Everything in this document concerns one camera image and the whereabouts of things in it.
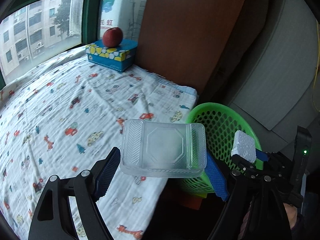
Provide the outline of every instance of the yellow cable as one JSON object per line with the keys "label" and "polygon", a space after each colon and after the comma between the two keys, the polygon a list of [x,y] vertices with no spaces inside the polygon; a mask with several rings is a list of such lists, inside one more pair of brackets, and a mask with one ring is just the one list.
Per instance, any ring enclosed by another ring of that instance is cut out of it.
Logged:
{"label": "yellow cable", "polygon": [[318,36],[318,62],[317,62],[317,68],[316,68],[316,74],[315,74],[315,80],[313,81],[313,88],[312,88],[312,102],[313,102],[313,105],[315,107],[315,109],[317,110],[317,112],[320,112],[318,110],[318,108],[316,107],[316,104],[313,100],[313,92],[315,91],[315,87],[316,87],[316,81],[317,81],[317,76],[318,76],[318,70],[319,70],[319,61],[320,61],[320,38],[319,38],[319,24],[318,24],[318,21],[317,21],[317,36]]}

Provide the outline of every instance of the apple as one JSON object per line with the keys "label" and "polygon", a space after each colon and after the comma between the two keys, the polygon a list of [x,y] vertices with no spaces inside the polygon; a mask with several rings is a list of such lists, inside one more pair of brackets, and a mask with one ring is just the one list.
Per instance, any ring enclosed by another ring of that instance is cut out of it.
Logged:
{"label": "apple", "polygon": [[102,43],[108,48],[118,46],[123,39],[123,32],[119,27],[114,27],[106,30],[102,37]]}

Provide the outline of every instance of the tissue box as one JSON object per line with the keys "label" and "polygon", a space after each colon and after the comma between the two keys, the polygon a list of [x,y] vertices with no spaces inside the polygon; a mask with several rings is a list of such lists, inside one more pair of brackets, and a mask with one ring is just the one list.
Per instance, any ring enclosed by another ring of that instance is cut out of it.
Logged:
{"label": "tissue box", "polygon": [[123,39],[119,46],[107,48],[102,40],[86,46],[90,62],[123,72],[133,64],[138,43]]}

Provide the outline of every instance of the bed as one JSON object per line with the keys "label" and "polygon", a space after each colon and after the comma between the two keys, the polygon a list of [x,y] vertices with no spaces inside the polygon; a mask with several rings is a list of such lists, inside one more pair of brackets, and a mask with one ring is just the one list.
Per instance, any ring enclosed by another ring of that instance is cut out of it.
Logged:
{"label": "bed", "polygon": [[[74,177],[121,147],[126,120],[184,122],[197,100],[193,88],[138,66],[121,74],[90,63],[84,47],[40,64],[0,95],[0,209],[21,240],[51,175]],[[142,237],[165,184],[118,168],[97,202],[115,240]],[[74,197],[70,205],[86,239]]]}

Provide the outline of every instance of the green basket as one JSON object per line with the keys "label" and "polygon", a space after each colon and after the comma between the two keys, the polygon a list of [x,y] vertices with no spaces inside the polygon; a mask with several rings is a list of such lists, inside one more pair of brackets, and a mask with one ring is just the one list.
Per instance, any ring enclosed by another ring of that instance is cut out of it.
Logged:
{"label": "green basket", "polygon": [[[257,136],[248,123],[231,108],[205,103],[196,106],[189,114],[186,123],[199,122],[205,127],[207,148],[218,160],[223,160],[231,170],[239,168],[231,161],[233,138],[237,130],[241,130],[254,138],[256,148],[261,150]],[[257,169],[263,169],[259,159],[254,163]],[[189,193],[212,193],[214,189],[205,172],[198,178],[179,179],[182,190]]]}

